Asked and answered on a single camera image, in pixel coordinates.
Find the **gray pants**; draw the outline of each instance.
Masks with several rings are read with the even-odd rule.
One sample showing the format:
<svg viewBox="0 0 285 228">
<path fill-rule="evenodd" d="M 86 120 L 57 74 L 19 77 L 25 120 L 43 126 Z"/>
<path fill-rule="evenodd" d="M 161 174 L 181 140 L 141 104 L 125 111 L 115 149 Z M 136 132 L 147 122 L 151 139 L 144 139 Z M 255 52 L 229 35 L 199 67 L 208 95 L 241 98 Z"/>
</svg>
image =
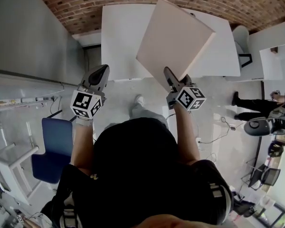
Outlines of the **gray pants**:
<svg viewBox="0 0 285 228">
<path fill-rule="evenodd" d="M 156 114 L 152 111 L 149 111 L 147 109 L 145 109 L 144 107 L 142 107 L 141 104 L 137 103 L 133 106 L 133 108 L 130 110 L 130 120 L 132 119 L 137 119 L 137 118 L 141 118 L 141 117 L 147 117 L 147 118 L 154 118 L 154 119 L 157 119 L 159 120 L 162 124 L 164 124 L 167 129 L 169 129 L 168 127 L 168 123 L 167 123 L 167 120 L 166 118 L 164 118 L 163 115 L 159 115 L 159 114 Z M 112 127 L 116 125 L 116 123 L 111 123 L 109 124 L 108 126 L 106 126 L 105 129 L 109 128 L 109 127 Z"/>
</svg>

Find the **gray wall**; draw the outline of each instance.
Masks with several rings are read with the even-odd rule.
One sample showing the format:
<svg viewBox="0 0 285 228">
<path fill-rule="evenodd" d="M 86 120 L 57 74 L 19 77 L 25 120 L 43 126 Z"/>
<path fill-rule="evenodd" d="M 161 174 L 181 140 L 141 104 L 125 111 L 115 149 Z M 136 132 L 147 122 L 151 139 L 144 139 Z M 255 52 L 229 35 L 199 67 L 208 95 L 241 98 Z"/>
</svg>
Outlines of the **gray wall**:
<svg viewBox="0 0 285 228">
<path fill-rule="evenodd" d="M 0 0 L 0 69 L 77 85 L 83 50 L 42 0 Z"/>
</svg>

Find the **white sneaker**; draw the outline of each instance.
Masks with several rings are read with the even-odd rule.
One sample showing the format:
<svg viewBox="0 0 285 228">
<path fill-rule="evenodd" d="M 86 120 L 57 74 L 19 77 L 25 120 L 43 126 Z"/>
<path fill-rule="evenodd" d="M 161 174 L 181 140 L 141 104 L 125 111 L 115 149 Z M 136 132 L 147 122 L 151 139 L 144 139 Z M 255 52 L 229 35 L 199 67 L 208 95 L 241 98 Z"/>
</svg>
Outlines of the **white sneaker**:
<svg viewBox="0 0 285 228">
<path fill-rule="evenodd" d="M 140 104 L 141 106 L 144 106 L 144 98 L 142 95 L 138 95 L 135 100 L 134 104 Z"/>
</svg>

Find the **person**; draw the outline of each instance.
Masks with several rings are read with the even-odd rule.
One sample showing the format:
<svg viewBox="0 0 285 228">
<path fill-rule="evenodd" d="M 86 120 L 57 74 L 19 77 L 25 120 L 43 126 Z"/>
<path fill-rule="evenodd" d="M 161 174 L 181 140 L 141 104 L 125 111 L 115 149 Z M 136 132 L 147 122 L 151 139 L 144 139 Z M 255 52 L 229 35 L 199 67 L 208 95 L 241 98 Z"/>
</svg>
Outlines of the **person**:
<svg viewBox="0 0 285 228">
<path fill-rule="evenodd" d="M 130 120 L 105 129 L 94 144 L 92 123 L 78 118 L 71 164 L 47 214 L 53 227 L 212 228 L 222 223 L 232 194 L 215 165 L 200 159 L 190 113 L 178 103 L 174 110 L 177 143 L 166 119 L 145 109 L 141 95 Z"/>
<path fill-rule="evenodd" d="M 241 121 L 249 121 L 257 117 L 268 117 L 270 112 L 278 107 L 285 108 L 285 95 L 277 94 L 273 91 L 270 96 L 275 101 L 270 100 L 243 100 L 238 97 L 238 91 L 233 94 L 232 105 L 257 112 L 244 112 L 234 116 L 234 119 Z"/>
</svg>

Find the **white floor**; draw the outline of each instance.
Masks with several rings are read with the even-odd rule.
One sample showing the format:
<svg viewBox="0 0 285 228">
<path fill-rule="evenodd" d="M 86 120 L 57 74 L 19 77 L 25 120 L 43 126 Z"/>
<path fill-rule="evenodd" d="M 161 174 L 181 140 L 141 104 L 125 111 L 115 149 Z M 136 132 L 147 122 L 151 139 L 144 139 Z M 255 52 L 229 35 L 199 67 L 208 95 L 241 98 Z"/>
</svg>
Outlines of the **white floor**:
<svg viewBox="0 0 285 228">
<path fill-rule="evenodd" d="M 195 135 L 201 138 L 202 142 L 211 142 L 226 134 L 228 126 L 226 123 L 221 122 L 221 117 L 225 117 L 230 125 L 238 126 L 241 124 L 240 121 L 233 120 L 233 116 L 235 113 L 240 113 L 242 109 L 230 106 L 234 91 L 238 90 L 241 98 L 261 97 L 260 82 L 232 83 L 227 82 L 223 77 L 204 77 L 193 81 L 197 83 L 207 97 L 203 107 L 193 112 L 192 117 Z M 68 120 L 73 117 L 69 109 L 71 94 L 72 90 L 60 93 L 62 95 L 60 109 L 63 110 L 63 114 L 58 117 Z M 168 111 L 165 99 L 167 93 L 153 78 L 108 82 L 105 94 L 107 101 L 95 116 L 96 137 L 101 134 L 108 124 L 121 123 L 129 119 L 129 108 L 137 94 L 144 96 L 147 109 L 163 114 L 165 117 L 173 113 L 173 111 Z M 59 99 L 54 102 L 52 112 L 57 111 L 58 103 Z M 0 128 L 3 129 L 5 140 L 0 130 L 0 148 L 4 147 L 5 141 L 7 144 L 26 144 L 29 148 L 29 124 L 35 145 L 39 146 L 39 153 L 43 153 L 45 149 L 41 119 L 49 115 L 50 105 L 39 106 L 38 109 L 30 107 L 1 112 Z M 169 127 L 176 137 L 175 116 L 169 118 Z M 123 138 L 126 137 L 127 135 L 124 133 L 117 141 L 122 143 Z M 200 153 L 203 159 L 207 158 L 215 162 L 229 185 L 239 189 L 242 186 L 240 177 L 248 171 L 245 162 L 255 156 L 257 143 L 258 138 L 245 134 L 243 125 L 240 125 L 236 131 L 230 130 L 227 136 L 213 143 L 201 143 Z M 30 162 L 25 163 L 24 168 L 26 171 L 31 172 Z M 21 204 L 19 207 L 14 199 L 7 195 L 4 195 L 3 200 L 0 200 L 0 202 L 6 207 L 12 206 L 23 210 L 26 215 L 33 215 L 35 212 L 40 211 L 52 199 L 53 195 L 54 191 L 49 189 L 46 184 L 42 184 L 31 200 L 32 206 Z"/>
</svg>

